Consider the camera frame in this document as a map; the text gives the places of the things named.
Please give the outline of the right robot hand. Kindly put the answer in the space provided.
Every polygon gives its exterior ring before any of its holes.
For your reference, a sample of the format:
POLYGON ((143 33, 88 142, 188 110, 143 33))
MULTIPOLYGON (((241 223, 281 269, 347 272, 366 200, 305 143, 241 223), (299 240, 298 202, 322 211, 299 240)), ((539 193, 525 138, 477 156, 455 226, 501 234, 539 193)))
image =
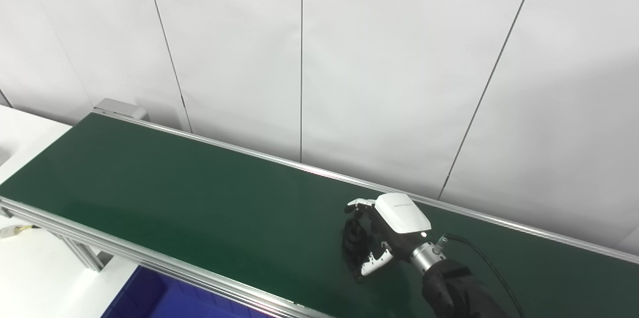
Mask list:
POLYGON ((413 264, 421 275, 439 261, 427 243, 432 229, 426 215, 404 193, 348 202, 342 231, 342 253, 356 279, 367 277, 393 260, 413 264))

